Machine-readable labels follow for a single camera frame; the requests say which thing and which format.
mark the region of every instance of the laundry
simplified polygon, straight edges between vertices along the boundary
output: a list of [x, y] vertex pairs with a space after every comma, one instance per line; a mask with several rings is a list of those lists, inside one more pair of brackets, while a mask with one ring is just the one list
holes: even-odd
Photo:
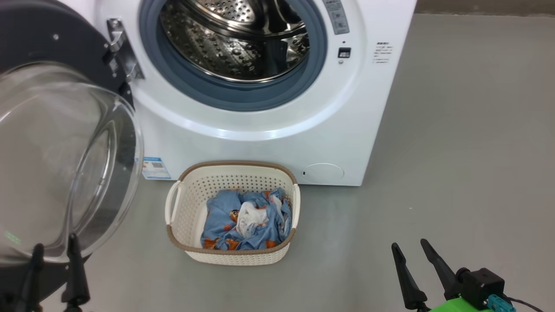
[[282, 189], [262, 193], [221, 190], [206, 202], [205, 249], [256, 250], [281, 244], [291, 232], [291, 208]]

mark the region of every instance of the laundry basket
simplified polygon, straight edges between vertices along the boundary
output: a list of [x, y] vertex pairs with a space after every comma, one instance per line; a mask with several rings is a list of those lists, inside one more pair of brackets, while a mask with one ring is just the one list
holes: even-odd
[[[263, 192], [282, 188], [291, 201], [292, 227], [287, 239], [276, 247], [260, 250], [203, 249], [200, 237], [206, 222], [206, 201], [218, 191]], [[286, 168], [259, 162], [209, 162], [187, 169], [171, 187], [166, 198], [165, 219], [172, 243], [206, 263], [264, 265], [285, 256], [299, 222], [301, 193], [293, 174]]]

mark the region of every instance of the washing machine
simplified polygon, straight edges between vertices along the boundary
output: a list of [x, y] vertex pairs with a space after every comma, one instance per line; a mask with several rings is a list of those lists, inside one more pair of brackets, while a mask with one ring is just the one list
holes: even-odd
[[205, 161], [261, 160], [289, 168], [300, 183], [361, 185], [415, 2], [17, 5], [74, 12], [104, 36], [108, 44], [87, 47], [98, 49], [95, 60], [78, 54], [92, 41], [69, 42], [72, 26], [62, 21], [42, 39], [66, 49], [74, 63], [99, 63], [112, 74], [106, 84], [132, 97], [145, 178], [175, 180]]

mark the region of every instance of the black cable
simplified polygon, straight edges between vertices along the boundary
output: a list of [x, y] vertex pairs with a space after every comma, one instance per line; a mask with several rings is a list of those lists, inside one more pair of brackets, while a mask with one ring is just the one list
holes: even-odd
[[519, 299], [515, 299], [515, 298], [511, 298], [511, 297], [507, 297], [507, 299], [509, 299], [509, 300], [512, 301], [512, 302], [516, 302], [516, 303], [523, 304], [523, 305], [529, 307], [530, 309], [532, 309], [532, 310], [534, 310], [534, 311], [543, 312], [540, 308], [538, 308], [538, 307], [536, 307], [536, 306], [533, 306], [533, 305], [531, 305], [531, 304], [529, 304], [529, 303], [527, 303], [527, 302], [525, 302], [525, 301], [522, 301], [522, 300], [519, 300]]

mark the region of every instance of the door hinge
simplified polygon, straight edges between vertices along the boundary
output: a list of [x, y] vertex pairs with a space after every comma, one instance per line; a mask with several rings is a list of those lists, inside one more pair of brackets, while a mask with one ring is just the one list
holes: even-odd
[[108, 33], [111, 40], [110, 50], [123, 64], [127, 82], [135, 79], [144, 79], [135, 52], [133, 52], [133, 48], [125, 33], [122, 20], [119, 18], [109, 18], [106, 23], [108, 24]]

